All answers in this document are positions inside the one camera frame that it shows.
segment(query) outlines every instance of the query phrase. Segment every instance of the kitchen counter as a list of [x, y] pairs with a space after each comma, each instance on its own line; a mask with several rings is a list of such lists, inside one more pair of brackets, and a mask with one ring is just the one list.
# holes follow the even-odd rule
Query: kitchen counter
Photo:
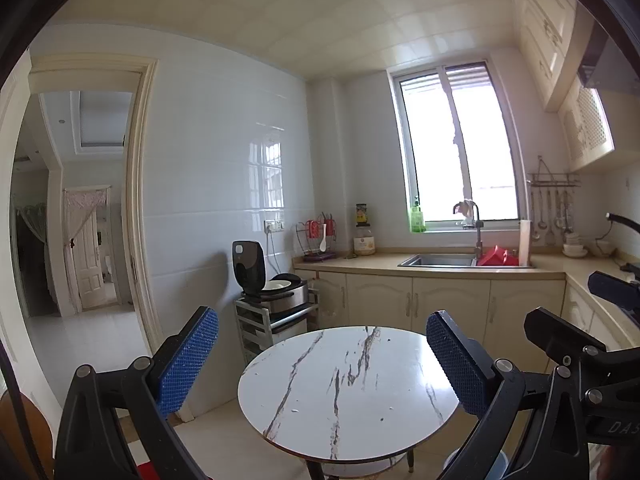
[[379, 253], [347, 260], [336, 258], [326, 262], [296, 262], [296, 269], [347, 274], [378, 274], [382, 276], [409, 276], [412, 278], [457, 278], [464, 280], [566, 280], [589, 306], [600, 316], [609, 330], [622, 335], [627, 346], [640, 346], [640, 329], [614, 304], [592, 295], [587, 288], [589, 275], [595, 270], [626, 280], [630, 274], [621, 272], [608, 258], [573, 259], [562, 254], [533, 254], [533, 269], [483, 269], [398, 267], [415, 253]]

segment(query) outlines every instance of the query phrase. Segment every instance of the table leg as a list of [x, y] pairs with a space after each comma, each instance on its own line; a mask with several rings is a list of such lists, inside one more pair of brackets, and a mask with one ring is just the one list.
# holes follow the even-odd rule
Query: table leg
[[322, 464], [319, 462], [306, 461], [306, 468], [309, 471], [311, 480], [324, 480], [324, 473], [322, 472]]
[[409, 464], [409, 473], [414, 472], [414, 450], [410, 449], [406, 452], [406, 461]]

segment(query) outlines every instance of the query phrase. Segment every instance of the stainless steel sink basin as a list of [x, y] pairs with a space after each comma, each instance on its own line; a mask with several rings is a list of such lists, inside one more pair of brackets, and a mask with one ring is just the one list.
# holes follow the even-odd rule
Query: stainless steel sink basin
[[[475, 267], [475, 256], [473, 254], [416, 254], [405, 260], [398, 267]], [[531, 269], [532, 267], [518, 266], [483, 266], [483, 269]]]

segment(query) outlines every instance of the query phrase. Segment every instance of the faucet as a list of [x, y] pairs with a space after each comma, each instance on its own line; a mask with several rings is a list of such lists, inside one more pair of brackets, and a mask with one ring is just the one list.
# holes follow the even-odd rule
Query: faucet
[[467, 227], [463, 226], [463, 229], [475, 229], [478, 232], [478, 237], [476, 238], [476, 250], [474, 254], [476, 255], [476, 260], [482, 258], [482, 235], [480, 229], [484, 227], [484, 222], [480, 219], [480, 210], [478, 209], [478, 204], [476, 204], [473, 200], [464, 199], [462, 202], [458, 202], [455, 206], [453, 206], [453, 214], [462, 213], [464, 216], [468, 216], [469, 208], [471, 208], [471, 216], [473, 217], [474, 223], [473, 225]]

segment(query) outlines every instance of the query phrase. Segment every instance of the green soap bottle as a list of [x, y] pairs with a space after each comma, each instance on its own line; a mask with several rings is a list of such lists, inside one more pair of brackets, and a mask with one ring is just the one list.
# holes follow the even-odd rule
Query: green soap bottle
[[423, 233], [427, 229], [424, 226], [424, 215], [420, 209], [420, 202], [418, 197], [415, 197], [414, 206], [411, 208], [411, 232]]

